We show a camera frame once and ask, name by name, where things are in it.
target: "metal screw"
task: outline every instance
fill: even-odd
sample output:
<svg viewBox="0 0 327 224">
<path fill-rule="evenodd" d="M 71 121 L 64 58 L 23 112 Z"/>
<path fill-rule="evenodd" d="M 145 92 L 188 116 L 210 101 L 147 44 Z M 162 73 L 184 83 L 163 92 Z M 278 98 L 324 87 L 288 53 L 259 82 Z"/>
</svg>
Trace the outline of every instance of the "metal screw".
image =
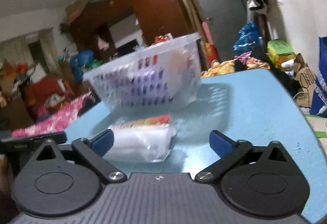
<svg viewBox="0 0 327 224">
<path fill-rule="evenodd" d="M 116 180 L 116 181 L 118 181 L 118 180 L 121 180 L 122 178 L 124 178 L 124 176 L 125 175 L 122 172 L 120 172 L 120 171 L 114 171 L 112 173 L 109 173 L 108 178 L 110 180 Z"/>
<path fill-rule="evenodd" d="M 214 175 L 211 172 L 207 171 L 201 171 L 197 174 L 197 178 L 201 180 L 210 180 L 214 177 Z"/>
</svg>

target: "blue bag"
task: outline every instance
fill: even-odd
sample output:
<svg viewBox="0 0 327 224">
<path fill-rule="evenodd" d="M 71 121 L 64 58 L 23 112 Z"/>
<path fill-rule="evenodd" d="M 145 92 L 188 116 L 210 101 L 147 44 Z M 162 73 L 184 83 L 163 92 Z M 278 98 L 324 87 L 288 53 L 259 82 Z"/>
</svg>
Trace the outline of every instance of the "blue bag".
<svg viewBox="0 0 327 224">
<path fill-rule="evenodd" d="M 72 69 L 78 67 L 78 58 L 77 58 L 77 55 L 75 55 L 75 56 L 73 56 L 73 57 L 70 58 L 69 64 L 70 64 L 70 67 Z"/>
<path fill-rule="evenodd" d="M 238 32 L 238 41 L 233 49 L 236 56 L 251 51 L 256 45 L 260 45 L 260 34 L 254 21 L 247 23 Z"/>
<path fill-rule="evenodd" d="M 319 38 L 319 72 L 315 82 L 315 89 L 310 108 L 311 115 L 317 115 L 319 110 L 327 104 L 327 37 Z M 320 115 L 327 117 L 327 111 Z"/>
<path fill-rule="evenodd" d="M 78 65 L 83 66 L 94 61 L 94 53 L 91 50 L 83 50 L 77 54 Z"/>
</svg>

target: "door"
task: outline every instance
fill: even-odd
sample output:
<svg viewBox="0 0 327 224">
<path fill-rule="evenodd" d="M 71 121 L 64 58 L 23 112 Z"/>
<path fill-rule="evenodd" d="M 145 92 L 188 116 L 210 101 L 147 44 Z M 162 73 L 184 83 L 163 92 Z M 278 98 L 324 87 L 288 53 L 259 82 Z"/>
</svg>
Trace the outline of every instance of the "door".
<svg viewBox="0 0 327 224">
<path fill-rule="evenodd" d="M 238 31 L 246 24 L 245 0 L 198 0 L 221 61 L 234 57 Z"/>
</svg>

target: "white plastic basket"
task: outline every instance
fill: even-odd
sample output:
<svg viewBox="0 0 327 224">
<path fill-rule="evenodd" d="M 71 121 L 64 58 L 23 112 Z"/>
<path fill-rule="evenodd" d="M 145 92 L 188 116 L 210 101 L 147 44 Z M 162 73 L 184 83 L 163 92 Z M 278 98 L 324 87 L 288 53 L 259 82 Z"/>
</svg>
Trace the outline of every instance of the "white plastic basket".
<svg viewBox="0 0 327 224">
<path fill-rule="evenodd" d="M 112 110 L 159 105 L 183 107 L 201 81 L 199 33 L 161 42 L 105 63 L 83 76 Z"/>
</svg>

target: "light blue table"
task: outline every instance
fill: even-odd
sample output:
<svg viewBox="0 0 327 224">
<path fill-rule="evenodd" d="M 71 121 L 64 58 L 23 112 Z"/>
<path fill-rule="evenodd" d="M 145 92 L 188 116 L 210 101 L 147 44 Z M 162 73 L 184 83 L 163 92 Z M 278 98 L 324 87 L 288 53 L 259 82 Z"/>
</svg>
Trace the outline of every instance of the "light blue table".
<svg viewBox="0 0 327 224">
<path fill-rule="evenodd" d="M 327 214 L 327 164 L 319 141 L 305 117 L 274 76 L 263 69 L 203 79 L 197 100 L 172 111 L 178 133 L 173 150 L 162 163 L 129 165 L 112 162 L 130 172 L 189 172 L 195 174 L 219 157 L 209 146 L 209 134 L 217 129 L 233 140 L 246 139 L 256 146 L 279 140 L 289 151 L 310 184 L 310 197 L 302 215 L 315 223 Z M 98 104 L 65 131 L 68 142 L 92 138 L 110 123 L 149 117 L 115 116 Z"/>
</svg>

